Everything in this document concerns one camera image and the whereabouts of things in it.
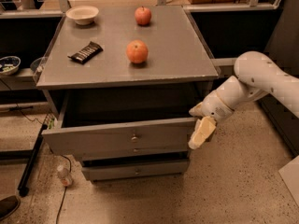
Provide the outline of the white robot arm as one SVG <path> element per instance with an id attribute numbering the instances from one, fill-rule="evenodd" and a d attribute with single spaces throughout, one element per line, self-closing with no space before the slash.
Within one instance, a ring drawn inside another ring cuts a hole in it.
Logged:
<path id="1" fill-rule="evenodd" d="M 271 94 L 299 118 L 299 78 L 281 70 L 268 56 L 257 51 L 240 55 L 234 74 L 202 102 L 190 109 L 197 121 L 188 143 L 197 149 L 215 132 L 217 124 L 231 117 L 238 105 Z"/>

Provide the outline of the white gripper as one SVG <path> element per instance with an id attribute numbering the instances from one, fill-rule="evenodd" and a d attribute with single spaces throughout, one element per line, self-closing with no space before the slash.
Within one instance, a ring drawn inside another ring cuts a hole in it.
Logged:
<path id="1" fill-rule="evenodd" d="M 189 140 L 189 148 L 197 149 L 215 132 L 216 121 L 220 122 L 228 119 L 234 111 L 227 106 L 219 97 L 216 91 L 205 97 L 202 103 L 197 104 L 189 110 L 193 117 L 203 117 L 197 119 L 194 131 Z"/>

